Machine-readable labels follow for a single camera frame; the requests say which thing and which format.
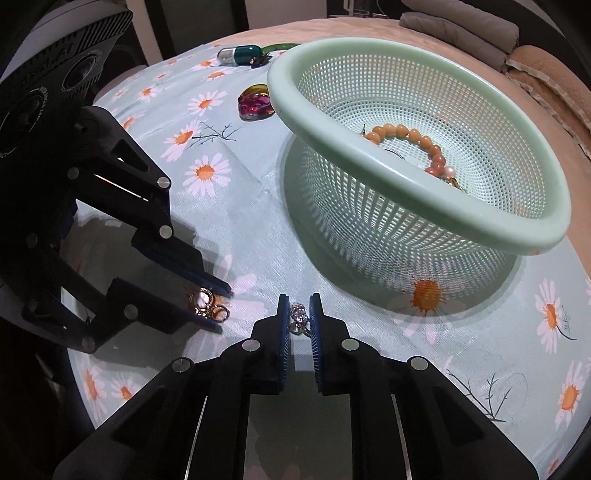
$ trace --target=beige blanket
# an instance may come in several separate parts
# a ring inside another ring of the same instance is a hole
[[[217,40],[218,44],[303,43],[332,37],[372,37],[424,48],[455,61],[489,81],[511,98],[538,126],[560,160],[573,202],[569,238],[588,274],[591,274],[591,163],[562,126],[529,94],[481,61],[436,38],[402,28],[397,20],[333,18],[308,20],[279,27],[247,31]]]

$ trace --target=table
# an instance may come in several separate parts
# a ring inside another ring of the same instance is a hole
[[[438,314],[427,315],[411,306],[412,292],[390,297],[331,253],[312,234],[297,197],[301,144],[277,116],[239,119],[238,95],[265,83],[268,67],[224,68],[215,57],[222,45],[346,35],[430,49],[516,101],[553,146],[567,175],[573,197],[569,238],[547,254],[510,260],[494,291],[468,301],[446,299]],[[231,317],[222,335],[185,326],[166,336],[132,325],[92,356],[70,352],[95,426],[175,357],[202,361],[247,338],[254,321],[274,312],[280,293],[306,304],[318,291],[325,311],[345,320],[352,336],[391,358],[424,355],[446,373],[532,461],[540,478],[564,459],[591,414],[591,395],[584,389],[591,370],[591,281],[583,266],[591,266],[584,241],[591,230],[591,167],[558,123],[503,75],[396,21],[314,20],[195,48],[143,70],[98,105],[111,111],[171,178],[177,236],[203,252],[206,268],[227,280],[235,296],[225,300]],[[200,133],[201,139],[191,140]],[[103,292],[118,275],[186,306],[194,286],[134,251],[133,233],[80,205],[63,255]],[[63,301],[80,308],[67,293]],[[284,394],[252,400],[245,478],[350,478],[348,401],[316,393],[309,341],[292,342]]]

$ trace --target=jewelry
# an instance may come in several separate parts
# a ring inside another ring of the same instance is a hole
[[[385,124],[382,127],[373,127],[371,132],[366,132],[364,124],[363,129],[361,130],[361,135],[376,145],[379,145],[386,138],[394,137],[401,140],[406,139],[410,143],[418,144],[419,147],[427,152],[427,155],[431,159],[431,165],[425,168],[425,171],[429,175],[433,175],[438,179],[442,179],[452,187],[465,192],[465,190],[461,188],[460,184],[457,182],[456,170],[453,167],[446,165],[447,160],[441,153],[441,147],[433,143],[433,140],[431,140],[430,137],[421,135],[421,133],[416,128],[408,129],[408,127],[405,127],[404,125],[398,125],[395,127],[393,124]],[[384,150],[393,153],[404,160],[404,157],[399,153],[387,148]]]
[[[290,323],[290,332],[294,335],[301,335],[302,333],[308,338],[312,337],[312,332],[308,328],[308,314],[306,307],[301,303],[292,303],[290,306],[290,317],[293,322]]]
[[[201,315],[216,322],[224,322],[230,316],[230,310],[222,303],[215,303],[215,301],[216,296],[206,288],[200,288],[199,291],[189,295],[189,304],[195,309],[195,315]]]

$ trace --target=white daisy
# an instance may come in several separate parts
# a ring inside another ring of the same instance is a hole
[[[452,328],[447,316],[461,318],[466,306],[455,299],[445,299],[436,280],[416,280],[413,292],[395,297],[388,308],[400,316],[394,316],[397,325],[404,325],[405,337],[412,337],[419,326],[425,326],[425,338],[434,345],[442,326]]]
[[[83,381],[84,394],[87,399],[86,405],[89,407],[95,426],[98,426],[108,416],[107,408],[103,402],[107,397],[105,382],[100,378],[100,374],[103,372],[105,366],[103,363],[95,362],[94,358],[87,353],[78,353],[77,356],[79,359],[77,365]]]
[[[191,113],[198,113],[199,116],[203,116],[207,110],[211,110],[213,107],[221,105],[223,98],[227,95],[227,92],[207,92],[205,95],[199,94],[198,98],[192,98],[191,103],[187,106],[189,107],[189,112]]]
[[[557,430],[563,420],[566,422],[566,426],[569,426],[583,395],[583,389],[585,387],[585,377],[581,372],[583,362],[579,362],[574,372],[573,368],[574,360],[570,364],[569,372],[566,375],[566,382],[562,384],[562,393],[558,398],[559,409],[556,414]]]
[[[200,63],[197,63],[195,66],[191,67],[191,70],[194,72],[198,72],[199,70],[203,70],[203,69],[208,69],[209,67],[217,67],[219,64],[219,62],[217,61],[217,58],[212,58],[209,60],[203,60]]]
[[[143,89],[142,91],[140,91],[138,93],[138,100],[140,100],[141,102],[144,102],[144,103],[148,103],[152,98],[157,96],[161,91],[162,91],[162,89],[160,89],[156,86],[146,87],[145,89]]]
[[[111,382],[111,389],[112,397],[126,402],[139,391],[140,386],[131,377],[119,373]]]
[[[219,186],[225,187],[230,183],[230,178],[225,177],[222,174],[230,173],[232,170],[229,167],[229,160],[223,160],[221,153],[216,153],[211,161],[207,155],[204,155],[201,159],[195,160],[195,165],[190,167],[190,170],[185,173],[189,178],[183,182],[183,186],[189,186],[187,191],[193,195],[202,195],[205,193],[210,197],[215,197],[216,192],[213,188],[213,183],[217,183]]]
[[[535,296],[535,308],[544,314],[544,320],[538,325],[538,335],[545,344],[547,353],[556,353],[558,330],[562,327],[560,297],[555,297],[554,282],[544,279],[540,285],[542,297]]]
[[[145,111],[144,112],[138,112],[135,113],[133,115],[130,115],[129,117],[127,117],[125,120],[123,120],[121,123],[121,126],[125,129],[125,130],[129,130],[129,127],[138,119],[141,118],[145,115]]]
[[[177,161],[181,155],[183,155],[184,149],[187,147],[191,137],[198,135],[201,132],[199,129],[200,124],[201,122],[199,120],[193,120],[185,128],[182,128],[180,133],[164,140],[165,144],[171,145],[160,158],[166,158],[167,162]]]
[[[154,77],[154,81],[159,82],[160,80],[165,79],[168,75],[170,75],[170,72],[160,72]]]
[[[204,80],[206,82],[211,82],[212,80],[221,78],[221,77],[225,77],[226,75],[230,75],[231,73],[233,73],[233,71],[231,69],[226,69],[226,70],[216,70],[215,72],[211,72],[207,75],[205,75]]]
[[[122,87],[122,88],[120,88],[119,90],[117,90],[115,92],[115,94],[113,95],[112,100],[118,100],[118,99],[120,99],[121,97],[123,97],[123,95],[125,95],[125,92],[127,92],[127,90],[129,90],[128,87]]]
[[[213,273],[217,278],[228,280],[230,269],[232,268],[232,255],[226,255],[222,262],[214,268]],[[236,298],[238,296],[252,297],[256,290],[258,277],[256,273],[248,273],[232,280],[232,291],[234,293],[231,300],[216,297],[216,302],[223,300],[225,306],[230,310],[230,318],[236,320],[245,320],[248,322],[265,318],[268,315],[265,304],[261,301],[246,300]]]

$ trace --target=plastic colander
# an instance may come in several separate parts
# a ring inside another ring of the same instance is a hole
[[[335,38],[284,53],[267,83],[277,115],[309,146],[304,175],[317,209],[332,210],[324,219],[331,237],[347,237],[355,224],[370,232],[378,256],[395,244],[451,257],[535,255],[564,238],[570,196],[548,142],[464,67],[405,44]],[[466,192],[425,173],[429,159],[417,145],[394,138],[378,146],[359,135],[385,123],[431,137]]]

